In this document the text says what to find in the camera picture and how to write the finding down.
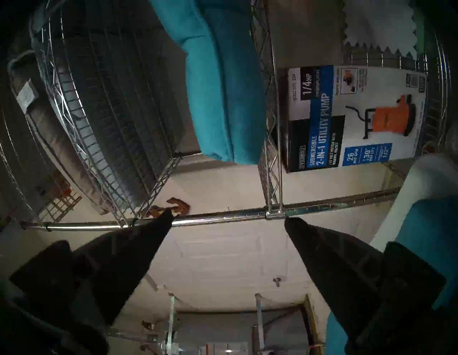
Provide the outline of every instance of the wire shelf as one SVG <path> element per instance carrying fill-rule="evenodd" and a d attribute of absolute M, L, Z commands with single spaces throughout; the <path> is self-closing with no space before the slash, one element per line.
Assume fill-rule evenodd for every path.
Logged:
<path fill-rule="evenodd" d="M 176 103 L 164 104 L 173 94 L 154 77 L 159 70 L 144 48 L 152 31 L 134 28 L 132 9 L 141 7 L 126 6 L 48 3 L 39 59 L 60 121 L 120 224 L 144 217 L 180 161 L 174 156 L 180 127 L 170 128 L 163 115 L 176 121 L 170 109 Z"/>
<path fill-rule="evenodd" d="M 427 75 L 426 104 L 416 155 L 437 152 L 445 144 L 447 104 L 451 93 L 450 67 L 443 44 L 433 28 L 425 26 L 425 53 L 417 60 L 399 51 L 391 53 L 380 47 L 342 46 L 342 64 L 381 66 L 418 71 Z"/>
<path fill-rule="evenodd" d="M 40 225 L 59 222 L 81 197 L 54 167 L 11 91 L 5 86 L 2 91 L 0 156 L 4 169 L 0 174 L 7 175 L 1 187 L 5 212 Z"/>
<path fill-rule="evenodd" d="M 268 20 L 265 0 L 251 2 L 253 13 L 251 36 L 261 63 L 267 106 L 267 131 L 261 158 L 258 164 L 262 191 L 268 213 L 283 209 L 283 182 L 278 111 L 278 82 L 275 67 L 275 53 Z"/>

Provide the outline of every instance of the orange pump image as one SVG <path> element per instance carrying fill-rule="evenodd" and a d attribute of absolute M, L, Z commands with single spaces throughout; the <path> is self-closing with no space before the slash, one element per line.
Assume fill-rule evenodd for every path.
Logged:
<path fill-rule="evenodd" d="M 407 137 L 415 124 L 416 107 L 412 103 L 412 95 L 402 95 L 397 103 L 398 105 L 394 107 L 367 109 L 364 119 L 356 108 L 351 106 L 346 108 L 356 111 L 358 118 L 364 122 L 363 139 L 368 138 L 369 132 L 393 132 Z M 370 112 L 374 112 L 372 119 L 369 117 Z"/>

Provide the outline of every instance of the cardboard box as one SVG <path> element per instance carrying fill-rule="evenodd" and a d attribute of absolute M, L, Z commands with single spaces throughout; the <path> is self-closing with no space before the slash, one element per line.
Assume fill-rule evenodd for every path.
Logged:
<path fill-rule="evenodd" d="M 426 75 L 367 66 L 288 71 L 287 171 L 413 157 Z"/>

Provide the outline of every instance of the teal fabric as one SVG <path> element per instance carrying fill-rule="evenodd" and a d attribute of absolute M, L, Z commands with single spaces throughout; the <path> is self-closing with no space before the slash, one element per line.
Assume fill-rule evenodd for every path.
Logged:
<path fill-rule="evenodd" d="M 257 164 L 266 104 L 250 36 L 248 0 L 150 0 L 165 31 L 187 53 L 186 87 L 203 154 Z"/>
<path fill-rule="evenodd" d="M 416 202 L 407 214 L 396 241 L 440 272 L 447 283 L 433 304 L 446 306 L 458 289 L 458 197 Z M 326 353 L 344 355 L 348 337 L 336 317 L 327 320 Z"/>

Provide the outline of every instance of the blue label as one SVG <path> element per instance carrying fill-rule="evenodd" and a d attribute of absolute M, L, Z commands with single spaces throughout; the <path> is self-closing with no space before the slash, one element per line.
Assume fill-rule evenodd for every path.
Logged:
<path fill-rule="evenodd" d="M 310 100 L 307 168 L 324 168 L 327 166 L 332 123 L 334 67 L 322 66 L 315 76 L 316 95 Z"/>
<path fill-rule="evenodd" d="M 392 143 L 347 147 L 343 154 L 343 166 L 385 162 L 390 159 Z"/>

